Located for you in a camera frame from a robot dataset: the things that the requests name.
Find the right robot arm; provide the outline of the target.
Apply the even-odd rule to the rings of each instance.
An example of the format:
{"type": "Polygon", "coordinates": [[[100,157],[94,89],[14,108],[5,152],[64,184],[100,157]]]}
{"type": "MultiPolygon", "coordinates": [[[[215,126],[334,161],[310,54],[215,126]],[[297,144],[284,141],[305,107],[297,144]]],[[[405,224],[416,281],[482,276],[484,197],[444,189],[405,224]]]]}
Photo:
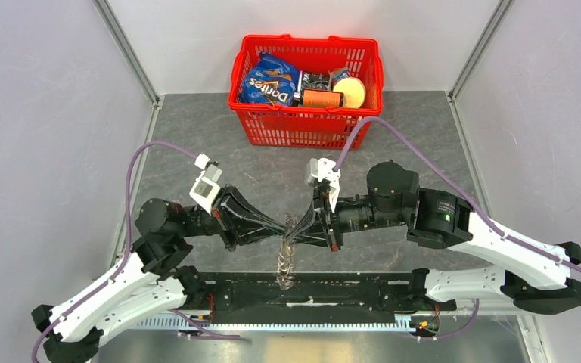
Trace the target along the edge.
{"type": "Polygon", "coordinates": [[[312,202],[285,238],[338,251],[346,233],[404,226],[406,238],[420,247],[451,250],[488,262],[485,268],[441,271],[417,268],[410,274],[406,299],[415,309],[458,299],[505,299],[521,310],[556,315],[581,306],[581,282],[569,263],[581,263],[573,242],[557,245],[524,240],[492,219],[482,218],[465,199],[422,188],[416,172],[388,160],[370,168],[367,194],[339,195],[334,162],[312,159],[306,181],[312,202]]]}

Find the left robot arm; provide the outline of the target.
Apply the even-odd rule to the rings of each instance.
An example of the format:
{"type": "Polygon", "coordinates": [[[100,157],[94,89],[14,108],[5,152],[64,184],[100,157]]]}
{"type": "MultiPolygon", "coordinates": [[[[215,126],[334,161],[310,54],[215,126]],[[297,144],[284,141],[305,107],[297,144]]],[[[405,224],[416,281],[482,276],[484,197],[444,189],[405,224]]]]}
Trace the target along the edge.
{"type": "Polygon", "coordinates": [[[51,362],[88,362],[131,324],[182,306],[213,303],[200,272],[181,263],[192,251],[187,238],[220,237],[228,250],[280,236],[284,226],[250,204],[232,185],[202,183],[190,193],[193,206],[153,198],[144,203],[122,257],[84,290],[57,306],[32,312],[40,350],[51,362]]]}

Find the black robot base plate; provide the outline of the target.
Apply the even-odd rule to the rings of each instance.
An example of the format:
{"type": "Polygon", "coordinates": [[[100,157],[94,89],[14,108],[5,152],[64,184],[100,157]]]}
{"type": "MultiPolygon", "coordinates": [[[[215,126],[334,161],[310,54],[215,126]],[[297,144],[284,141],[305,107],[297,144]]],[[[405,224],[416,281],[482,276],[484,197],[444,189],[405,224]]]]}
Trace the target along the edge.
{"type": "Polygon", "coordinates": [[[406,272],[301,272],[281,290],[272,272],[201,272],[202,284],[178,306],[214,323],[370,323],[395,314],[455,312],[458,302],[436,302],[424,275],[406,272]]]}

